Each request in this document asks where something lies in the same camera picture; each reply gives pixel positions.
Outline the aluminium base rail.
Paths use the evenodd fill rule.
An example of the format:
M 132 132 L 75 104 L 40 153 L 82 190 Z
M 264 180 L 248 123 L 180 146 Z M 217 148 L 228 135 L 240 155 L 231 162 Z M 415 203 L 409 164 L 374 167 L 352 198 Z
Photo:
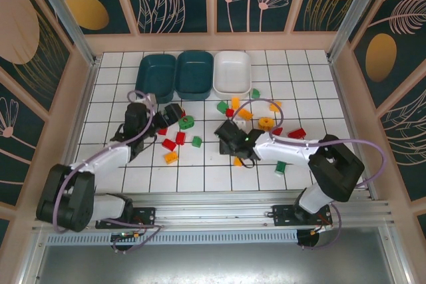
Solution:
M 266 216 L 272 206 L 292 204 L 299 190 L 245 192 L 172 192 L 127 194 L 136 207 L 156 208 L 155 222 L 166 231 L 272 229 Z M 387 201 L 373 200 L 367 190 L 337 202 L 343 227 L 379 227 L 394 224 Z

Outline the grey metal sheet panel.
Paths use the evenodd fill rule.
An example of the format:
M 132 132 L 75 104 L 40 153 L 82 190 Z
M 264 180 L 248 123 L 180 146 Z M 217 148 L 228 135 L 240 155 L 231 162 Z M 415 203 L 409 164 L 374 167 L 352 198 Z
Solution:
M 47 247 L 24 284 L 406 284 L 376 240 L 320 251 L 287 243 Z

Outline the teal plastic container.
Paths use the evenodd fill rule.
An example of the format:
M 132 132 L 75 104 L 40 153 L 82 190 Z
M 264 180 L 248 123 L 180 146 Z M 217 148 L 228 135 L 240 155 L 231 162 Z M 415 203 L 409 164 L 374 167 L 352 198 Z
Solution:
M 174 96 L 176 58 L 168 54 L 144 57 L 138 69 L 135 89 L 155 95 L 158 104 L 170 102 Z
M 206 100 L 212 90 L 214 57 L 207 51 L 184 51 L 176 62 L 174 88 L 182 100 Z

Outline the aluminium frame post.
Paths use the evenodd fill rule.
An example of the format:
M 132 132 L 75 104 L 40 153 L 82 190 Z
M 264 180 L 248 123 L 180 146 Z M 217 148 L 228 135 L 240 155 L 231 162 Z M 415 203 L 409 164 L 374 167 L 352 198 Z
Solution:
M 336 62 L 345 44 L 347 43 L 349 36 L 352 34 L 358 21 L 361 20 L 361 16 L 367 9 L 370 2 L 371 0 L 352 1 L 327 53 L 328 62 L 330 64 Z
M 73 39 L 74 44 L 77 46 L 86 62 L 88 62 L 91 67 L 95 65 L 97 56 L 91 50 L 81 28 L 78 26 L 71 11 L 65 3 L 65 0 L 49 0 L 49 3 L 58 14 L 59 19 L 63 22 L 65 29 Z

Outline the white plastic container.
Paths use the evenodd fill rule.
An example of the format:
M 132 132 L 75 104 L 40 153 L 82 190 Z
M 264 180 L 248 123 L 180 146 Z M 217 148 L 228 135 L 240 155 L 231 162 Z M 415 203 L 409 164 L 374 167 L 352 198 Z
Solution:
M 214 57 L 213 89 L 217 97 L 245 98 L 252 89 L 250 56 L 242 51 L 220 51 Z

